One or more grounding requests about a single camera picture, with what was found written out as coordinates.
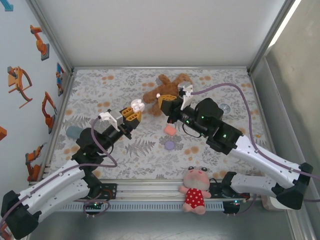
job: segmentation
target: purple round object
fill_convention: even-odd
[[[167,141],[164,144],[164,148],[167,150],[173,150],[173,149],[175,149],[175,143],[173,141]]]

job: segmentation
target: pink stuffed toy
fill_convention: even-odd
[[[186,194],[183,211],[203,215],[206,212],[204,198],[211,198],[211,193],[207,192],[210,187],[210,180],[207,176],[208,170],[203,167],[195,169],[193,166],[188,168],[188,172],[183,178],[184,186],[179,187],[182,194]]]

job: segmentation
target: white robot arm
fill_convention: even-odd
[[[131,132],[141,121],[144,106],[140,99],[136,99],[131,107],[121,111],[100,113],[100,119],[111,123],[103,133],[95,131],[94,125],[83,129],[76,140],[80,149],[64,166],[20,193],[9,191],[3,196],[0,226],[5,222],[13,236],[21,239],[35,230],[47,216],[70,202],[86,197],[111,199],[114,194],[103,193],[102,184],[92,171],[107,156],[115,165],[104,167],[117,166],[107,149],[113,149],[114,143],[123,135],[131,139]]]
[[[158,95],[159,107],[168,116],[168,123],[181,121],[206,138],[206,144],[213,150],[244,160],[266,174],[247,176],[227,172],[221,182],[222,193],[226,197],[232,198],[237,193],[261,194],[276,198],[289,208],[301,208],[310,177],[300,172],[311,174],[311,165],[292,163],[253,145],[240,130],[222,121],[224,111],[211,98],[203,99],[194,109],[191,108],[193,87],[189,82],[179,84],[178,91],[180,97]]]

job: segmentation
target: white wall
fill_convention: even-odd
[[[32,153],[38,146],[48,142],[51,135],[42,114],[42,101],[47,91],[58,111],[63,95],[58,97],[56,69],[59,62],[57,55],[50,47],[50,57],[41,61],[41,54],[36,47],[36,38],[30,32],[30,25],[38,27],[38,23],[24,0],[10,0],[12,12],[5,12],[0,4],[0,127],[7,130],[7,136],[0,140],[0,204],[3,195],[10,190],[19,192],[28,186],[28,171],[25,165],[25,154]],[[48,43],[44,34],[40,33],[44,43]],[[32,87],[25,91],[29,98],[28,104],[19,109],[25,100],[18,93],[8,91],[7,67],[21,67],[29,75]],[[26,87],[27,80],[22,82]],[[47,103],[46,110],[54,114],[53,108]],[[48,145],[41,156],[34,161],[40,164]]]
[[[285,0],[37,0],[74,66],[248,66]]]

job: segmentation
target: grey wall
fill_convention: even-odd
[[[251,77],[259,96],[276,154],[293,163],[305,163],[304,154],[265,57],[257,65]],[[313,180],[310,181],[306,197],[320,198]],[[292,229],[296,233],[296,239],[315,239],[315,234],[320,238],[320,229],[318,228],[320,209],[315,203],[307,203],[307,207],[309,214],[314,217],[312,223],[304,205],[300,210],[290,211],[290,214],[295,215],[290,218],[290,221],[293,224]]]
[[[266,56],[305,160],[320,175],[320,1],[302,0]],[[314,181],[318,192],[320,182]],[[319,204],[307,203],[320,236]]]

